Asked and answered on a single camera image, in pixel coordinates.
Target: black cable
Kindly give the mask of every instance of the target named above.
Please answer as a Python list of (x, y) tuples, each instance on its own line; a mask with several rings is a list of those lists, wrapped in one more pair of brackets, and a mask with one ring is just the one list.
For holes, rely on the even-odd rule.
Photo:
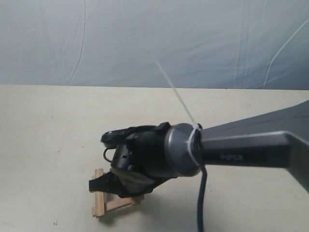
[(197, 161), (202, 171), (201, 183), (199, 186), (198, 200), (197, 200), (197, 228), (198, 232), (204, 232), (204, 197), (207, 182), (207, 170), (202, 162), (202, 144), (201, 144), (201, 134), (197, 131), (195, 137), (195, 148), (197, 151)]
[(103, 152), (103, 158), (104, 158), (107, 162), (111, 163), (112, 161), (106, 157), (106, 152), (107, 152), (108, 150), (109, 150), (108, 148), (106, 148), (106, 149), (104, 150), (104, 152)]

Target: table surface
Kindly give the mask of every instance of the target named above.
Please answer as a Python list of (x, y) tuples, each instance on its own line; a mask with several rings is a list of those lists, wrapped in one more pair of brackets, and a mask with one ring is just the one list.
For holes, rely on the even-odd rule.
[[(204, 128), (283, 109), (309, 91), (179, 89)], [(168, 88), (0, 86), (0, 231), (196, 231), (200, 175), (93, 218), (105, 131), (190, 122)], [(308, 232), (309, 195), (282, 169), (208, 166), (207, 232)]]

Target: white zip tie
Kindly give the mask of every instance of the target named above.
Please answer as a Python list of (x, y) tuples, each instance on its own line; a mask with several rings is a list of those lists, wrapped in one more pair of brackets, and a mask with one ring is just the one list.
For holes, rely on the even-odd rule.
[(164, 69), (161, 67), (159, 61), (156, 61), (156, 64), (157, 66), (159, 67), (161, 73), (163, 74), (163, 76), (165, 77), (165, 79), (167, 80), (169, 86), (174, 90), (175, 94), (176, 94), (176, 97), (178, 98), (178, 100), (180, 101), (180, 103), (183, 105), (185, 111), (187, 112), (189, 118), (191, 119), (192, 123), (193, 123), (193, 130), (189, 136), (189, 139), (188, 139), (188, 142), (187, 142), (187, 148), (188, 148), (188, 152), (189, 152), (189, 156), (190, 158), (192, 159), (192, 161), (197, 165), (197, 166), (200, 166), (200, 164), (197, 162), (197, 160), (195, 159), (194, 155), (193, 155), (193, 151), (192, 151), (192, 147), (191, 147), (191, 144), (193, 139), (194, 139), (194, 135), (196, 133), (196, 131), (199, 131), (200, 128), (199, 128), (199, 125), (195, 122), (193, 116), (191, 115), (188, 107), (185, 105), (183, 99), (181, 98), (181, 96), (179, 95), (177, 89), (174, 87), (171, 79), (169, 78), (169, 76), (166, 74), (166, 72), (164, 71)]

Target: beige table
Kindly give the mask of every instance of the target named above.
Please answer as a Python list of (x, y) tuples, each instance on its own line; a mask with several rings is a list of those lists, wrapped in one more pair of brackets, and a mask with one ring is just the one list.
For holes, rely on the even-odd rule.
[[(295, 105), (309, 91), (180, 89), (204, 128)], [(103, 132), (190, 122), (171, 89), (0, 86), (0, 231), (196, 231), (200, 175), (92, 218)], [(207, 232), (308, 232), (309, 195), (280, 169), (208, 166)]]

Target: white backdrop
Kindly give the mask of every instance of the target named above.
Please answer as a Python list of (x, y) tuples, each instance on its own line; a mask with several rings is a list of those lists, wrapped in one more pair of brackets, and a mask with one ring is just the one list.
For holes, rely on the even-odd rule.
[(309, 89), (308, 19), (308, 0), (0, 0), (0, 84), (167, 87), (159, 60), (176, 87)]

